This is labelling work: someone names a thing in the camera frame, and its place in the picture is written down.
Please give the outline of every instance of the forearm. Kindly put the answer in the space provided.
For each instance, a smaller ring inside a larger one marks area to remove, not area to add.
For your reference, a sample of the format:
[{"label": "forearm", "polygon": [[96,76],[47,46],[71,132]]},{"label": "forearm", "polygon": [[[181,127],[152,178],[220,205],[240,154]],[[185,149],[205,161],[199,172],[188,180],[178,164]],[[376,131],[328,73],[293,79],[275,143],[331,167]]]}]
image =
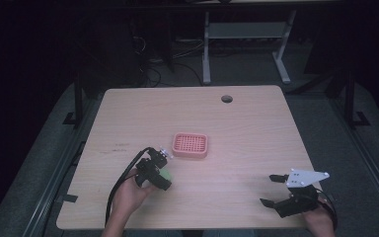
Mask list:
[{"label": "forearm", "polygon": [[129,216],[127,213],[113,211],[102,237],[121,237]]}]

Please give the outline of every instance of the black cable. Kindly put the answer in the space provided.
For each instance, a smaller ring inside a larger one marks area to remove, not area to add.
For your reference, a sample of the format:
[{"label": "black cable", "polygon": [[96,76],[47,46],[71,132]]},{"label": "black cable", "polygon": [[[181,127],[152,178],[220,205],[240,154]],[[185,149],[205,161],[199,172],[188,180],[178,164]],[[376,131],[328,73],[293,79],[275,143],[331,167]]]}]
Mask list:
[{"label": "black cable", "polygon": [[332,222],[334,223],[334,230],[337,229],[338,227],[338,213],[337,213],[337,210],[335,209],[335,205],[334,203],[332,202],[332,200],[329,198],[329,196],[323,192],[322,190],[319,190],[317,188],[315,188],[316,191],[319,191],[322,195],[325,196],[326,200],[329,202],[329,204],[331,206],[328,206],[326,203],[322,203],[319,201],[319,203],[321,204],[321,206],[328,212],[331,214],[332,216]]},{"label": "black cable", "polygon": [[198,74],[196,73],[196,71],[194,69],[192,69],[192,67],[188,66],[188,65],[185,65],[185,64],[181,64],[181,63],[174,63],[175,65],[179,65],[179,66],[182,66],[182,67],[186,67],[187,69],[191,70],[193,72],[193,74],[195,74],[196,78],[198,79],[198,82],[199,82],[199,85],[200,86],[204,86],[204,84],[202,83],[202,80],[201,78],[198,76]]},{"label": "black cable", "polygon": [[305,198],[305,199],[308,199],[312,202],[315,202],[316,204],[319,204],[331,216],[332,224],[334,225],[334,230],[336,230],[338,227],[338,215],[337,215],[337,211],[335,210],[334,204],[332,203],[332,201],[329,199],[329,197],[323,191],[316,189],[316,188],[315,188],[315,190],[321,192],[327,198],[327,200],[329,201],[331,206],[327,205],[326,203],[319,201],[318,199],[313,199],[313,198],[308,197],[308,196],[296,195],[296,197]]},{"label": "black cable", "polygon": [[[157,86],[161,83],[161,80],[162,80],[162,74],[161,74],[158,70],[156,70],[156,69],[154,69],[154,68],[152,68],[152,67],[148,67],[147,69],[148,69],[148,70],[152,70],[152,71],[154,71],[156,74],[158,74],[158,80],[157,80],[156,84],[155,84],[154,86],[150,85],[150,87],[157,87]],[[148,77],[148,81],[149,81],[149,82],[154,82],[154,81],[152,81],[152,79],[150,79],[150,77]]]},{"label": "black cable", "polygon": [[133,166],[137,163],[137,161],[141,158],[141,156],[144,154],[144,152],[148,151],[149,149],[153,149],[151,147],[146,147],[144,148],[143,150],[141,150],[137,155],[136,157],[134,157],[134,159],[130,162],[130,164],[127,166],[127,168],[124,170],[124,172],[122,173],[122,175],[118,178],[118,180],[116,181],[115,185],[113,186],[113,189],[111,190],[110,192],[110,196],[109,196],[109,200],[107,202],[107,209],[106,209],[106,225],[107,225],[107,222],[109,221],[109,218],[110,218],[110,214],[111,214],[111,206],[112,206],[112,203],[113,203],[113,198],[114,198],[114,195],[115,195],[115,192],[118,190],[119,186],[126,180],[128,179],[126,176],[128,175],[128,173],[130,172],[130,170],[133,168]]}]

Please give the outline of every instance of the table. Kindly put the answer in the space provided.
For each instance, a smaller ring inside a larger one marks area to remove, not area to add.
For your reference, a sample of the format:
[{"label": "table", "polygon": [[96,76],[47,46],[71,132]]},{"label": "table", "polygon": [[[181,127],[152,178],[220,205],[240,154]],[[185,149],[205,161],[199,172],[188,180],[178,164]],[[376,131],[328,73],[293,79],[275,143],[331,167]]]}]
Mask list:
[{"label": "table", "polygon": [[68,190],[77,200],[64,202],[57,226],[104,228],[109,193],[125,167],[147,146],[171,151],[177,132],[206,134],[207,156],[169,160],[171,187],[151,195],[126,228],[304,226],[299,215],[280,218],[260,202],[288,198],[285,185],[269,175],[313,170],[276,86],[108,90]]}]

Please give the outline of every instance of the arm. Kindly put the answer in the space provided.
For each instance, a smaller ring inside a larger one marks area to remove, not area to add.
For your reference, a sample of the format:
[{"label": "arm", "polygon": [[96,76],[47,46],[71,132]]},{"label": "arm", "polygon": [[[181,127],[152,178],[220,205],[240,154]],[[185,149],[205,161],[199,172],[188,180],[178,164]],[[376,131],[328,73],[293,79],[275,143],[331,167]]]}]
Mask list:
[{"label": "arm", "polygon": [[[136,174],[137,170],[133,169],[128,173],[128,177]],[[126,179],[114,195],[112,212],[102,237],[120,237],[131,213],[155,190],[157,188],[152,185],[146,188],[138,187],[133,177]]]},{"label": "arm", "polygon": [[334,224],[323,207],[319,205],[318,208],[302,214],[306,220],[307,229],[314,237],[335,237]]}]

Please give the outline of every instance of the finger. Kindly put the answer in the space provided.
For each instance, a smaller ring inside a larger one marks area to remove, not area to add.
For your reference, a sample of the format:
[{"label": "finger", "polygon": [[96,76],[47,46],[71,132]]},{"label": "finger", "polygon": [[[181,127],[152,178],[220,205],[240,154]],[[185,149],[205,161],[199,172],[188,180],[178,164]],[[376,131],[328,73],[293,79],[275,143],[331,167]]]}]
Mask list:
[{"label": "finger", "polygon": [[148,187],[143,188],[143,190],[147,195],[150,195],[159,189],[156,186],[150,184]]},{"label": "finger", "polygon": [[137,175],[138,171],[136,168],[133,168],[130,170],[130,172],[128,172],[128,176],[133,176],[133,175]]}]

